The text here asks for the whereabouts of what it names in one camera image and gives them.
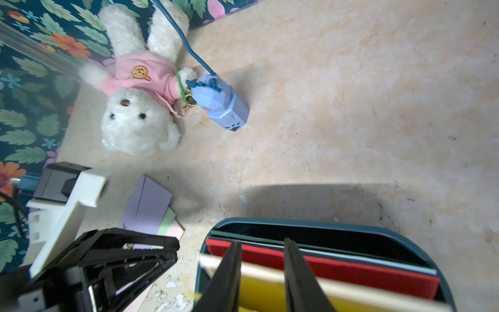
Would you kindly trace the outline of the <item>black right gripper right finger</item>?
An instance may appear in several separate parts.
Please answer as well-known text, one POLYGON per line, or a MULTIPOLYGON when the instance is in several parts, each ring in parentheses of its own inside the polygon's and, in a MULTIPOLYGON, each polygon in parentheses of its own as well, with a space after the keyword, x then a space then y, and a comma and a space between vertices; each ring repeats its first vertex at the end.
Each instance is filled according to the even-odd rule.
POLYGON ((287 311, 336 311, 297 244, 289 238, 284 240, 284 269, 287 311))

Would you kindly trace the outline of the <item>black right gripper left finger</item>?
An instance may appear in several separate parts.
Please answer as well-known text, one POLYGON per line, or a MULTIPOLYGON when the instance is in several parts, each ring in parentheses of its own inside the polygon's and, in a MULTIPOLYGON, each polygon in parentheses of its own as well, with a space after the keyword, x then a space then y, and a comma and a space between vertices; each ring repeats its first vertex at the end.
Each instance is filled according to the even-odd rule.
POLYGON ((239 311, 242 247, 232 243, 193 311, 239 311))

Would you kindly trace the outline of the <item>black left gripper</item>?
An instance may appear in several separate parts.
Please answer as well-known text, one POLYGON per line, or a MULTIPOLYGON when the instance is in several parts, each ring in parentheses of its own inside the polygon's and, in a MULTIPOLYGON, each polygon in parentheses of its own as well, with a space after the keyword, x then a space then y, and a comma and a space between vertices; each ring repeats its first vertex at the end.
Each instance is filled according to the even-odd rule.
POLYGON ((34 278, 29 265, 2 273, 1 311, 124 311, 177 263, 178 251, 175 237, 88 231, 34 278))

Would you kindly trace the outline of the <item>cream envelope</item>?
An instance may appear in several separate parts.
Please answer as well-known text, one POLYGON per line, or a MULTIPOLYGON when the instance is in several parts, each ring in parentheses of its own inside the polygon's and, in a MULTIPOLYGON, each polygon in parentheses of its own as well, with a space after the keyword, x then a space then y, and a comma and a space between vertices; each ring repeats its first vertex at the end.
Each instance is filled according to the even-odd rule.
MULTIPOLYGON (((239 311, 286 311, 283 270, 243 262, 239 311)), ((318 278, 336 311, 452 311, 442 302, 318 278)))

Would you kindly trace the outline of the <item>yellow envelope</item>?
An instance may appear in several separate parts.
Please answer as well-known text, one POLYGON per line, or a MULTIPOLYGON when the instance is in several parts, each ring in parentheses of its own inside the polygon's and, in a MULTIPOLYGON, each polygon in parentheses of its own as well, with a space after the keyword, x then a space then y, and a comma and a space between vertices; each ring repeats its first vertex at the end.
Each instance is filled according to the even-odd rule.
POLYGON ((357 311, 355 305, 335 298, 322 287, 321 279, 277 270, 263 276, 219 268, 201 293, 194 311, 357 311))

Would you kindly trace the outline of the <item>lilac purple envelope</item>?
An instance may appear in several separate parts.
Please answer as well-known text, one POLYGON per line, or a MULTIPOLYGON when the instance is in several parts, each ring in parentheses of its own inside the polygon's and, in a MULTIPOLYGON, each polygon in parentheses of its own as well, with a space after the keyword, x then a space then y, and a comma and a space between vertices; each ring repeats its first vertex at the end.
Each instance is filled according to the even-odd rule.
POLYGON ((170 206, 172 193, 147 176, 141 176, 117 227, 157 235, 170 206))

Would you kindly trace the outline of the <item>light green envelope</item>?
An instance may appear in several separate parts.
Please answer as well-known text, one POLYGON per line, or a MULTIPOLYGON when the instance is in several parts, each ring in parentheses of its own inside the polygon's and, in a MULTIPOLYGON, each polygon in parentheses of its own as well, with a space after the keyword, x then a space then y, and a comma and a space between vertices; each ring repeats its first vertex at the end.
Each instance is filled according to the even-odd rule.
POLYGON ((172 209, 169 207, 164 215, 164 218, 158 228, 157 235, 160 236, 166 236, 168 230, 172 226, 172 224, 175 221, 175 213, 172 211, 172 209))

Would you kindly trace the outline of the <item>red envelope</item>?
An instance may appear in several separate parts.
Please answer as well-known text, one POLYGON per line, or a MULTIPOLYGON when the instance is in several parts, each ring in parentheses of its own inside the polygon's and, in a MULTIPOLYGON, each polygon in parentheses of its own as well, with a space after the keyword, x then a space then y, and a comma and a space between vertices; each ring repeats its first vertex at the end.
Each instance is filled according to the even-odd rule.
MULTIPOLYGON (((436 274, 340 260, 331 256, 314 256, 311 253, 306 253, 304 258, 315 276, 319 278, 374 287, 428 300, 435 299, 441 285, 441 279, 436 274)), ((272 249, 244 243, 242 260, 269 269, 284 269, 282 248, 272 249)))

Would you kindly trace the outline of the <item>dark teal storage box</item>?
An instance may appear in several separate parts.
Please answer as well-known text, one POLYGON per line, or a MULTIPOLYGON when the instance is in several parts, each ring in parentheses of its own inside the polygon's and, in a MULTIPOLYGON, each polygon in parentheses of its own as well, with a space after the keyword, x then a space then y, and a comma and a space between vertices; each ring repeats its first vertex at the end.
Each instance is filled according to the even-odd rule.
MULTIPOLYGON (((451 306, 452 311, 456 311, 457 309, 448 282, 435 261, 414 242, 391 230, 352 224, 257 218, 229 218, 215 225, 208 234, 214 234, 216 230, 283 242, 286 238, 289 238, 296 242, 297 245, 307 244, 351 252, 368 253, 373 256, 382 256, 389 259, 427 265, 436 269, 437 275, 441 279, 437 296, 431 301, 448 304, 451 306)), ((200 255, 222 257, 231 243, 235 241, 239 240, 221 241, 205 238, 200 255)))

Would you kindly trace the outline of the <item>white plush bunny toy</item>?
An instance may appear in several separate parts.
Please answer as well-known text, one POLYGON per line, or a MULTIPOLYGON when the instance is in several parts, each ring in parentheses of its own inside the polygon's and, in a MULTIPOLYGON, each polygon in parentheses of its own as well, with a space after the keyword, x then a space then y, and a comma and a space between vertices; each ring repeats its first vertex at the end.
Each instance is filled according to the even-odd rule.
MULTIPOLYGON (((184 35, 188 16, 171 1, 161 1, 184 35)), ((114 70, 88 64, 81 79, 107 95, 101 119, 106 149, 127 154, 153 153, 178 147, 182 134, 174 121, 180 92, 175 75, 183 47, 178 33, 155 8, 148 38, 137 20, 117 4, 102 8, 101 23, 114 51, 114 70)))

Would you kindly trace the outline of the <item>small green flower toy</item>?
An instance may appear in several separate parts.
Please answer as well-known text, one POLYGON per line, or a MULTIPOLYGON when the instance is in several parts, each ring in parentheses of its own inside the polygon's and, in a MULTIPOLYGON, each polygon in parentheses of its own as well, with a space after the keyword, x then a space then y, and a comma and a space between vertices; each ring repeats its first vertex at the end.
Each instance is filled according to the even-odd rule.
POLYGON ((178 116, 184 117, 198 104, 192 96, 191 87, 187 84, 188 81, 196 78, 196 72, 192 68, 183 68, 182 70, 176 70, 175 75, 181 96, 179 100, 181 103, 175 104, 175 112, 178 116))

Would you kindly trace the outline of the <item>blue cat desk lamp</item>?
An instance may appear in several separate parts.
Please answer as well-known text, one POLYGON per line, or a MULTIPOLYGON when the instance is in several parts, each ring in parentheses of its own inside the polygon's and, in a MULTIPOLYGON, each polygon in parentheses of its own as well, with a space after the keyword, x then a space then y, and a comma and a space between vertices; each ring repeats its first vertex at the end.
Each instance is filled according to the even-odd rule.
POLYGON ((186 82, 190 90, 188 94, 183 95, 183 100, 187 103, 196 103, 207 112, 212 121, 228 131, 235 132, 245 126, 250 113, 245 102, 231 85, 227 84, 192 50, 183 31, 165 6, 160 1, 153 3, 178 33, 187 52, 208 71, 207 75, 186 82))

